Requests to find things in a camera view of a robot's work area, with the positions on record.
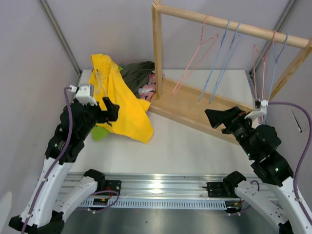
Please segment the yellow shorts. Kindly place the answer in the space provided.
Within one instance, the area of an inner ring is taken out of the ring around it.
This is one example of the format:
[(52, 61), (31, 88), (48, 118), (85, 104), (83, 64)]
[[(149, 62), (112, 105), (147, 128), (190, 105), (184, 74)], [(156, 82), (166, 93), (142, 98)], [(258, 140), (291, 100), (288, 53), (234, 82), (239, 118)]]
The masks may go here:
[(146, 112), (150, 102), (138, 99), (124, 82), (118, 65), (108, 55), (91, 55), (93, 71), (89, 83), (94, 86), (94, 98), (102, 110), (106, 110), (103, 98), (108, 97), (119, 105), (116, 122), (97, 123), (111, 133), (127, 136), (147, 144), (154, 129)]

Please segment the lime green shorts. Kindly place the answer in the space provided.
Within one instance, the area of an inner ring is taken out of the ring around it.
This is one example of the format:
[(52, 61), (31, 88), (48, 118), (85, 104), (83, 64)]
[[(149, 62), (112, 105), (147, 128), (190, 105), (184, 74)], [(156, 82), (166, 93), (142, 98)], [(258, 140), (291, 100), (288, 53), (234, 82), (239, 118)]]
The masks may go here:
[(100, 141), (104, 139), (105, 137), (107, 137), (109, 134), (110, 134), (110, 131), (108, 131), (104, 127), (97, 126), (97, 125), (91, 130), (91, 136), (94, 141)]

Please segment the pink patterned shorts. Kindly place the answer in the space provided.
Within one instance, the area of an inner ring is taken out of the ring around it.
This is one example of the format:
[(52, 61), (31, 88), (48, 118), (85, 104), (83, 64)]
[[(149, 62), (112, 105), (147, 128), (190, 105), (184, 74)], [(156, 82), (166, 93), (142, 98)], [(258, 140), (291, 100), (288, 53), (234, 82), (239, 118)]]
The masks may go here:
[(151, 72), (149, 74), (149, 81), (138, 89), (137, 98), (150, 102), (155, 93), (156, 75), (154, 72)]

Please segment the dark olive shorts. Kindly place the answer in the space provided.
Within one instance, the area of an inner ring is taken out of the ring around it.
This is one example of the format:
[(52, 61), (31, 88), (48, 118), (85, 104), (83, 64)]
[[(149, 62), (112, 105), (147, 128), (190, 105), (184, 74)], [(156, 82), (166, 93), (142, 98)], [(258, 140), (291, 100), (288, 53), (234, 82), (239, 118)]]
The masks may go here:
[(120, 71), (120, 74), (127, 87), (137, 98), (139, 98), (139, 88), (149, 82), (150, 73), (154, 70), (154, 62), (143, 61), (126, 65)]

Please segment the pink hanger of green shorts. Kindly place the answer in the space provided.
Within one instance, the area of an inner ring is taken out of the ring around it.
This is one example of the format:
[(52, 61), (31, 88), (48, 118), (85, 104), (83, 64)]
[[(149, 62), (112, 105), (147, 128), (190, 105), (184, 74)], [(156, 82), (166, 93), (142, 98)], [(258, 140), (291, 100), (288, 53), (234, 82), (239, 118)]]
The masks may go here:
[[(253, 52), (252, 52), (252, 56), (253, 56), (253, 78), (254, 78), (254, 90), (255, 90), (255, 97), (256, 98), (260, 98), (261, 100), (270, 100), (270, 97), (272, 95), (272, 89), (273, 89), (273, 81), (275, 78), (275, 71), (276, 71), (276, 65), (277, 65), (277, 61), (279, 56), (276, 55), (276, 51), (275, 51), (275, 37), (276, 37), (276, 30), (273, 31), (273, 39), (271, 41), (270, 46), (268, 47), (268, 49), (266, 49), (264, 52), (261, 52), (258, 45), (254, 44), (253, 45)], [(269, 65), (268, 65), (268, 60), (270, 57), (270, 53), (271, 50), (273, 51), (273, 57), (274, 57), (274, 68), (273, 68), (273, 75), (272, 75), (272, 80), (271, 80), (271, 85), (270, 85), (270, 90), (267, 93), (267, 89), (266, 89), (266, 84), (267, 84), (267, 74), (268, 74), (268, 70), (269, 70)], [(258, 54), (259, 56), (259, 60), (262, 62), (262, 86), (261, 86), (261, 93), (258, 94), (257, 92), (257, 86), (256, 86), (256, 57), (255, 55)]]

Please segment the blue hanger of olive shorts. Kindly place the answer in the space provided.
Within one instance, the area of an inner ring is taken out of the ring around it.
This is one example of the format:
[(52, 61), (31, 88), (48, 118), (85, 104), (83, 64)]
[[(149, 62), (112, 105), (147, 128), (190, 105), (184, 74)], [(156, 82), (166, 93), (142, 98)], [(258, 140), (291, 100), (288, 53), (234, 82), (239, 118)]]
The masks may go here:
[(206, 80), (206, 82), (205, 82), (205, 84), (204, 84), (204, 87), (203, 87), (203, 89), (202, 89), (202, 92), (201, 92), (201, 94), (200, 94), (200, 96), (199, 96), (199, 99), (198, 99), (199, 102), (200, 102), (200, 101), (202, 100), (202, 98), (203, 98), (203, 95), (204, 95), (204, 93), (205, 93), (205, 91), (206, 91), (207, 85), (208, 85), (208, 83), (209, 83), (209, 81), (210, 81), (210, 79), (211, 79), (212, 73), (213, 73), (213, 71), (214, 71), (214, 69), (215, 69), (216, 63), (217, 63), (218, 60), (219, 60), (219, 56), (220, 56), (220, 53), (221, 53), (222, 47), (223, 47), (223, 42), (224, 42), (224, 40), (225, 40), (225, 37), (226, 37), (226, 34), (227, 34), (227, 31), (228, 31), (228, 28), (229, 28), (230, 23), (231, 23), (231, 20), (228, 20), (226, 29), (225, 29), (225, 31), (224, 31), (224, 34), (223, 34), (223, 36), (222, 36), (222, 39), (221, 39), (221, 42), (220, 42), (220, 45), (219, 45), (218, 53), (217, 53), (216, 58), (215, 58), (215, 60), (214, 60), (214, 64), (213, 64), (213, 66), (212, 66), (212, 69), (211, 69), (211, 71), (210, 71), (208, 77), (207, 77), (207, 80)]

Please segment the pink hanger of yellow shorts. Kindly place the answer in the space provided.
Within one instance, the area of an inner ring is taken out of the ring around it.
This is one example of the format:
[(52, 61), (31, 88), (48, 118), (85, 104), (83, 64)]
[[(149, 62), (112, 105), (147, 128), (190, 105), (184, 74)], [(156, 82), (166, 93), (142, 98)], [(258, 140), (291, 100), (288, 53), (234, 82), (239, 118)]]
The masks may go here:
[[(199, 45), (198, 45), (195, 53), (193, 54), (192, 58), (190, 59), (187, 67), (185, 68), (181, 78), (179, 79), (179, 81), (177, 82), (175, 87), (173, 88), (172, 96), (175, 96), (177, 94), (177, 92), (180, 90), (180, 88), (182, 87), (182, 85), (185, 84), (186, 80), (190, 78), (190, 76), (193, 73), (193, 71), (195, 70), (195, 68), (197, 68), (197, 66), (201, 63), (201, 61), (204, 59), (204, 57), (207, 55), (207, 53), (210, 51), (210, 49), (214, 46), (215, 42), (217, 41), (217, 39), (219, 37), (219, 33), (216, 33), (214, 36), (212, 36), (208, 39), (204, 39), (204, 28), (205, 28), (207, 20), (210, 17), (211, 17), (211, 15), (207, 15), (205, 17), (205, 20), (204, 20), (204, 22), (202, 24), (202, 28), (201, 28)], [(207, 50), (204, 52), (202, 57), (194, 64), (193, 68), (190, 70), (190, 66), (193, 64), (198, 52), (200, 51), (200, 49), (203, 48), (204, 45), (207, 45), (208, 43), (209, 43), (209, 46), (208, 46)]]

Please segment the blue hanger of patterned shorts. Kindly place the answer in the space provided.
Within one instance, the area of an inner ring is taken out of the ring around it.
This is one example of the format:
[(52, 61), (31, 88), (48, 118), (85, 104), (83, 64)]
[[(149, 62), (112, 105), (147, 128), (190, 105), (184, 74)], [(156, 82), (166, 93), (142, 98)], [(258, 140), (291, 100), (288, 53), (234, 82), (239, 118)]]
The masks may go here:
[(213, 88), (213, 91), (212, 91), (212, 94), (211, 94), (211, 97), (210, 97), (210, 100), (209, 100), (209, 104), (212, 103), (213, 99), (214, 99), (214, 96), (218, 90), (218, 87), (223, 79), (223, 76), (225, 74), (225, 71), (227, 70), (231, 60), (232, 60), (232, 57), (241, 41), (241, 35), (238, 33), (238, 30), (241, 26), (241, 22), (238, 24), (236, 30), (235, 30), (235, 33), (233, 35), (233, 38), (232, 38), (232, 41), (231, 41), (231, 44), (230, 44), (230, 47), (226, 53), (226, 56), (223, 60), (223, 64), (222, 64), (222, 68), (221, 68), (221, 71), (217, 77), (217, 80), (216, 80), (216, 83), (215, 83), (215, 86)]

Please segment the blue hanger of grey shorts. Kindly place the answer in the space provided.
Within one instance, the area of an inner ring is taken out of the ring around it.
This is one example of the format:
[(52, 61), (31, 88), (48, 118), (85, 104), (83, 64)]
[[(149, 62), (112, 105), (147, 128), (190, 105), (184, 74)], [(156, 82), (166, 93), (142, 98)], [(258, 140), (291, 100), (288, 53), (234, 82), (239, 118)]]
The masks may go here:
[[(265, 96), (269, 95), (268, 98), (266, 98), (268, 100), (272, 95), (273, 82), (275, 79), (278, 60), (287, 45), (288, 39), (289, 39), (289, 34), (287, 33), (284, 45), (279, 51), (279, 53), (277, 52), (275, 42), (272, 41), (268, 55), (266, 56), (266, 61), (263, 63), (263, 65), (265, 65), (265, 71), (263, 72), (264, 83), (262, 84), (262, 95), (261, 95), (262, 99), (265, 99)], [(272, 77), (269, 79), (268, 72), (269, 72), (270, 67), (272, 67), (273, 71), (272, 71)]]

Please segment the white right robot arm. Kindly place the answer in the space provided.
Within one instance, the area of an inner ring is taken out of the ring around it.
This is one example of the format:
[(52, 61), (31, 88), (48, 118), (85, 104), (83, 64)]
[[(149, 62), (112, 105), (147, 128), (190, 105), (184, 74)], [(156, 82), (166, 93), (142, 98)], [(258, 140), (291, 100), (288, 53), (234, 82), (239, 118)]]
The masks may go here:
[(249, 114), (239, 107), (224, 111), (206, 109), (205, 114), (214, 129), (223, 124), (221, 132), (234, 136), (253, 161), (254, 173), (272, 191), (279, 205), (253, 188), (238, 171), (223, 178), (223, 193), (246, 201), (279, 234), (310, 234), (312, 212), (297, 186), (298, 172), (292, 171), (287, 160), (276, 150), (281, 140), (275, 128), (265, 124), (253, 128)]

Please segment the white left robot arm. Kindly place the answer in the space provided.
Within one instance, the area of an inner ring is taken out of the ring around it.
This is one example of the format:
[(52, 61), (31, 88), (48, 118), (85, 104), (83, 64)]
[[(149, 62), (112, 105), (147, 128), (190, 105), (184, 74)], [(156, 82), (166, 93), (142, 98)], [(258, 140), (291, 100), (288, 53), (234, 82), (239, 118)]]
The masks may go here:
[(97, 123), (115, 122), (120, 106), (104, 97), (106, 110), (99, 104), (81, 104), (77, 99), (64, 107), (60, 124), (49, 140), (42, 173), (25, 210), (9, 221), (9, 227), (28, 234), (59, 234), (70, 214), (90, 195), (112, 194), (105, 174), (90, 169), (61, 201), (57, 197), (64, 179), (73, 167), (84, 141)]

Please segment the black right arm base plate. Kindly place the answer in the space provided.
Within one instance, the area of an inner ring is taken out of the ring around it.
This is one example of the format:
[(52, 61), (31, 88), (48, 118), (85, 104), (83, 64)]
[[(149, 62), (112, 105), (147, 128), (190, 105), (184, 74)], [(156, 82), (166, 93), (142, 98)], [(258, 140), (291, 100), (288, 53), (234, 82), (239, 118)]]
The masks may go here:
[(209, 198), (238, 198), (235, 193), (226, 191), (223, 182), (207, 182), (202, 188), (207, 191)]

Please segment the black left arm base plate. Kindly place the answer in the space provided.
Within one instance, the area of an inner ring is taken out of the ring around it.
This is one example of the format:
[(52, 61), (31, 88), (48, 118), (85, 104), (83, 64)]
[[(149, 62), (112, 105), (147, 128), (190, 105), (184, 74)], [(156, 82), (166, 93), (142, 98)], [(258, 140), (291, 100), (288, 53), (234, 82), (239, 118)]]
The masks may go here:
[(121, 180), (106, 180), (105, 185), (96, 189), (97, 195), (116, 196), (114, 192), (120, 194)]

